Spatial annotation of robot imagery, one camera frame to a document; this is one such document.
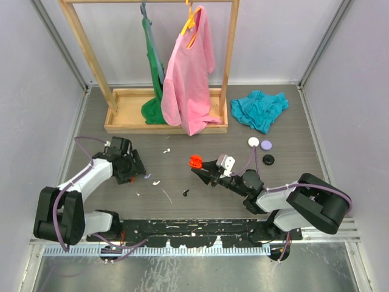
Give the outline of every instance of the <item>wooden rack base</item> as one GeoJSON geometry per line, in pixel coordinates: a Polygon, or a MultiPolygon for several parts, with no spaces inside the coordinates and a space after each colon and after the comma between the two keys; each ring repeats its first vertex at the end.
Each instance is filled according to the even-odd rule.
{"type": "MultiPolygon", "coordinates": [[[[123,88],[114,89],[113,96],[117,103],[118,112],[115,116],[108,108],[104,128],[111,134],[185,134],[181,127],[169,125],[147,125],[140,113],[142,105],[155,97],[153,88],[123,88]]],[[[201,134],[225,134],[228,129],[227,103],[219,115],[219,101],[221,88],[210,88],[211,110],[210,116],[220,118],[221,125],[207,125],[201,134]]]]}

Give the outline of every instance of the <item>green garment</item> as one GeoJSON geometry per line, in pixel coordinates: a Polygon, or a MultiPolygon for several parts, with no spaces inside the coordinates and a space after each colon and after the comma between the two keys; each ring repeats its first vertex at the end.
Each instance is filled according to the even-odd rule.
{"type": "Polygon", "coordinates": [[[149,100],[142,106],[141,112],[142,112],[142,116],[146,119],[147,124],[150,125],[166,124],[165,119],[162,115],[162,110],[160,108],[160,102],[162,100],[162,84],[160,84],[159,81],[158,68],[157,68],[154,50],[153,47],[151,46],[150,37],[147,34],[146,21],[148,20],[143,19],[142,25],[146,35],[147,57],[150,63],[151,79],[153,80],[153,87],[156,96],[155,98],[149,100]]]}

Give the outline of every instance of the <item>pink shirt on hanger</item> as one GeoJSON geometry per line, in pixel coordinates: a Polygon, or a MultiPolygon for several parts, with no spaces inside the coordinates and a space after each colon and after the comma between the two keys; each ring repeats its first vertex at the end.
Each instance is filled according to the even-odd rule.
{"type": "Polygon", "coordinates": [[[196,26],[176,40],[161,103],[166,123],[181,125],[189,136],[201,132],[208,123],[221,123],[217,117],[208,115],[211,108],[208,75],[215,68],[215,58],[207,11],[202,6],[199,8],[196,26]],[[196,32],[196,39],[187,48],[196,32]]]}

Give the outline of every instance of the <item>black mounting plate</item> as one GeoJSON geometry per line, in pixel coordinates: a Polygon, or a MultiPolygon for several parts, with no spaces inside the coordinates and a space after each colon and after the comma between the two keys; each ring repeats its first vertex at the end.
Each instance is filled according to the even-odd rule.
{"type": "MultiPolygon", "coordinates": [[[[286,234],[274,238],[267,233],[267,223],[257,219],[206,219],[206,220],[123,220],[122,231],[125,242],[133,245],[144,238],[147,246],[163,248],[168,239],[174,248],[213,246],[217,236],[221,237],[223,248],[249,248],[262,244],[258,241],[285,240],[286,234]]],[[[301,230],[291,231],[292,240],[301,240],[301,230]]],[[[98,238],[88,236],[87,241],[98,242],[98,238]]]]}

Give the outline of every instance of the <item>white bottle cap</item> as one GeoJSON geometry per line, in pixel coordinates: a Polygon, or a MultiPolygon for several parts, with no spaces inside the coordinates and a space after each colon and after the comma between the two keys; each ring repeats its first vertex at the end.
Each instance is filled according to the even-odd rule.
{"type": "Polygon", "coordinates": [[[259,144],[260,144],[260,141],[258,140],[258,138],[256,138],[256,137],[251,137],[251,138],[249,139],[249,146],[250,146],[250,147],[257,147],[257,146],[259,146],[259,144]]]}

